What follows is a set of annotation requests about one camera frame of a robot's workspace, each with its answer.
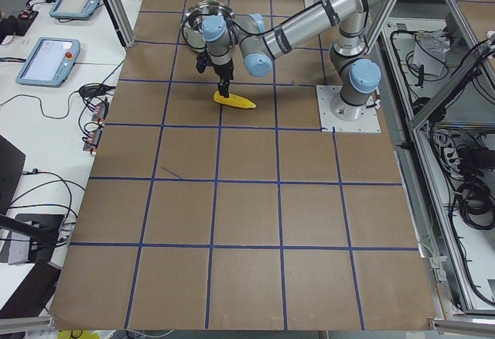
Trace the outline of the yellow corn cob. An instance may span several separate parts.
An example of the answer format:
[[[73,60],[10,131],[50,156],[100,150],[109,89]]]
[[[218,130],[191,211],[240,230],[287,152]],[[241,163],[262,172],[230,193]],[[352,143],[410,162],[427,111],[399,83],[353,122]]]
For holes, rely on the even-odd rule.
[[[253,101],[236,94],[229,94],[228,97],[224,97],[220,94],[219,91],[215,91],[213,94],[213,100],[218,104],[226,105],[233,108],[240,108],[240,109],[256,108],[256,104]]]

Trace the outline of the pale green steel pot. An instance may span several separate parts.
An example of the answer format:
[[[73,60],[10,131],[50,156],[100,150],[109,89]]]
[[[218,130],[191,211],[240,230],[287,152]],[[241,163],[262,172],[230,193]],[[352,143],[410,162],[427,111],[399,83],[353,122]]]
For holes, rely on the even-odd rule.
[[[183,41],[190,49],[198,53],[206,49],[202,22],[212,15],[221,15],[225,19],[235,18],[234,10],[217,0],[202,0],[186,11],[180,31]]]

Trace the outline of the small circuit boards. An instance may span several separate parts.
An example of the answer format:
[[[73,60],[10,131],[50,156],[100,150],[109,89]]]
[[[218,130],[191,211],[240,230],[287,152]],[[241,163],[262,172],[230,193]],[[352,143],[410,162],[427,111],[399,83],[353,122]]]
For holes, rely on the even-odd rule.
[[[84,99],[84,108],[78,119],[80,130],[83,134],[83,151],[95,156],[104,130],[106,117],[110,103],[107,98],[94,97]],[[81,121],[84,113],[90,114],[90,120],[83,123]]]

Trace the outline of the upper teach pendant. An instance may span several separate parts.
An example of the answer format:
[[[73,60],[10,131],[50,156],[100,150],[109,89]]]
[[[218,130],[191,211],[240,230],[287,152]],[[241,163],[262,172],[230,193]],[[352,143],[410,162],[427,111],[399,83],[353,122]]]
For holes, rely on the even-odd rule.
[[[56,0],[49,11],[55,19],[88,20],[101,0]]]

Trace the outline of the teach pendant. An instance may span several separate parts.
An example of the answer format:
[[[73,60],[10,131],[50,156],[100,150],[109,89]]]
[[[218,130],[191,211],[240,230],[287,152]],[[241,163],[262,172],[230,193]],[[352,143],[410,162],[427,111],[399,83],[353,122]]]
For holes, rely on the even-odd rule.
[[[15,82],[21,85],[60,87],[80,54],[80,41],[41,37],[23,64]]]
[[[55,19],[88,20],[101,0],[56,0],[49,11]]]

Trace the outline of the lower teach pendant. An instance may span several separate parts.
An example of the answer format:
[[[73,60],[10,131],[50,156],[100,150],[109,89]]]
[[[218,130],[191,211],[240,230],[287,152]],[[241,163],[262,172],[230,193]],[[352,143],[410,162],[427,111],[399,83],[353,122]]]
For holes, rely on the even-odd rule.
[[[60,87],[80,54],[80,41],[41,37],[23,64],[15,82],[21,85]]]

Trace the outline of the white cardboard box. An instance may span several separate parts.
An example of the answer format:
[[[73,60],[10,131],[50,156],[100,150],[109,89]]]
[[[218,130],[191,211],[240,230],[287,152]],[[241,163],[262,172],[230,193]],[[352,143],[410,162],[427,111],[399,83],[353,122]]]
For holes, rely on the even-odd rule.
[[[449,51],[450,41],[442,30],[417,32],[412,64],[423,66],[426,75],[440,77],[446,69],[446,54]]]

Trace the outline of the aluminium frame post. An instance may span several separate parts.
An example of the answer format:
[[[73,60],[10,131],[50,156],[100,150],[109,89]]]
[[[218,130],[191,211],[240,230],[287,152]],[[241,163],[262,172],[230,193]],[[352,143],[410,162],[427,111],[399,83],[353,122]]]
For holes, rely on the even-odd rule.
[[[107,9],[111,24],[117,34],[120,44],[129,49],[135,45],[135,34],[132,30],[128,16],[125,12],[121,0],[103,0],[104,6]]]

